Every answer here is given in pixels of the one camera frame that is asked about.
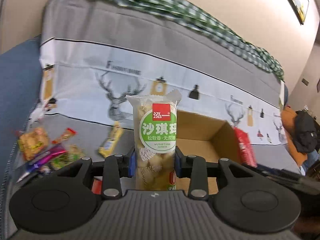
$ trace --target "orange wrapper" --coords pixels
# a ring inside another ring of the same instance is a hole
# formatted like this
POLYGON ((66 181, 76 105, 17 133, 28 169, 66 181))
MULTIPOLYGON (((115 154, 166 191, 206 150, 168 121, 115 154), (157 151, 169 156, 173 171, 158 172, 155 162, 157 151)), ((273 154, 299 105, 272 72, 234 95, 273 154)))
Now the orange wrapper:
POLYGON ((63 141, 68 140, 70 137, 75 136, 77 133, 76 131, 72 130, 71 128, 67 128, 62 135, 60 135, 58 138, 55 138, 51 143, 52 144, 58 144, 63 141))

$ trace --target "beige wall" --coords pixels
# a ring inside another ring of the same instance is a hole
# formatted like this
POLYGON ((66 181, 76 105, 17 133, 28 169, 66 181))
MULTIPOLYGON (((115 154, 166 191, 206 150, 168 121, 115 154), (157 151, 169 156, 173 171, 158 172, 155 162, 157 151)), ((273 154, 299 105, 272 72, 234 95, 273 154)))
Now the beige wall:
POLYGON ((320 44, 315 43, 306 67, 289 97, 288 103, 294 110, 301 110, 305 105, 307 105, 310 110, 314 108, 316 99, 320 98, 320 94, 318 94, 316 88, 319 78, 320 44), (303 78, 309 82, 308 86, 301 82, 303 78))
POLYGON ((313 115, 317 117, 317 122, 320 124, 320 96, 314 97, 314 101, 311 103, 310 110, 313 115))
POLYGON ((41 19, 48 0, 5 0, 0 28, 0 53, 41 33, 41 19))
POLYGON ((188 0, 201 7, 238 35, 265 48, 282 65, 291 92, 312 49, 319 25, 314 0, 300 25, 287 0, 188 0))

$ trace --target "black bag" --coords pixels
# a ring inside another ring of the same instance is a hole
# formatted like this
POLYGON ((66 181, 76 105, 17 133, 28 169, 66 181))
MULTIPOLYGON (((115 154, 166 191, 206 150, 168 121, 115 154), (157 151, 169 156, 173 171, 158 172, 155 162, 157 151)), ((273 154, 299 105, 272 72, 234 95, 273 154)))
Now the black bag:
POLYGON ((305 111, 297 111, 294 119, 294 146, 298 152, 312 152, 318 141, 313 118, 305 111))

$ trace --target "green circular label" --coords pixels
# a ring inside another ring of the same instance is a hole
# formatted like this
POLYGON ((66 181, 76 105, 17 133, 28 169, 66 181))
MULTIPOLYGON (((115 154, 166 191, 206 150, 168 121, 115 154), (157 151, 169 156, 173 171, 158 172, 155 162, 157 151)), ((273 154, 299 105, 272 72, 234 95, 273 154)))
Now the green circular label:
POLYGON ((139 135, 143 145, 155 153, 168 153, 175 149, 177 117, 171 112, 170 121, 153 121, 152 110, 140 121, 139 135))

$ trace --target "pine cone illustration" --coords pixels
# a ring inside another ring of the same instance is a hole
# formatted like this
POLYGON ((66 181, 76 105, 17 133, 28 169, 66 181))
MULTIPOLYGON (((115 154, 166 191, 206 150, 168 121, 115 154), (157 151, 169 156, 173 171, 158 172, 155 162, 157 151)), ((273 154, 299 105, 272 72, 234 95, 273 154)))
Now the pine cone illustration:
POLYGON ((143 161, 150 160, 156 153, 150 151, 147 148, 140 148, 140 157, 143 161))

